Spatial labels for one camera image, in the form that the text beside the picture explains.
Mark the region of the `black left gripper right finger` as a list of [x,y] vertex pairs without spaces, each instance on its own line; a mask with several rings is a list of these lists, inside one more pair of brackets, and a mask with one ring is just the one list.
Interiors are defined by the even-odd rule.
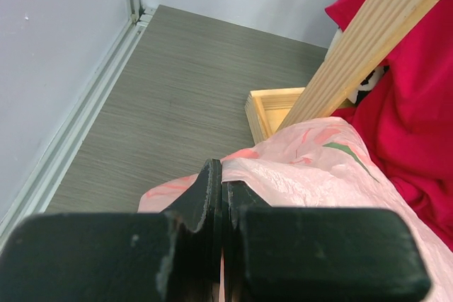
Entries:
[[421,301],[432,280],[388,209],[272,207],[222,186],[226,301]]

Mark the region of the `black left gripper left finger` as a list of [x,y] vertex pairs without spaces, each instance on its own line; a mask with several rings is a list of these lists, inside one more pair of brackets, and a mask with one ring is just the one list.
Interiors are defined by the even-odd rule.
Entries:
[[2,301],[217,301],[222,165],[158,213],[41,214],[1,253]]

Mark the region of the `pink plastic bag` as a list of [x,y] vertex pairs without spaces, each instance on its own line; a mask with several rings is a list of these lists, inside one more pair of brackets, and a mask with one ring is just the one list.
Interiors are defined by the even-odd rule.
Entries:
[[284,129],[222,160],[222,184],[244,182],[272,207],[373,208],[408,226],[432,280],[421,301],[452,300],[452,251],[372,162],[358,133],[340,118]]

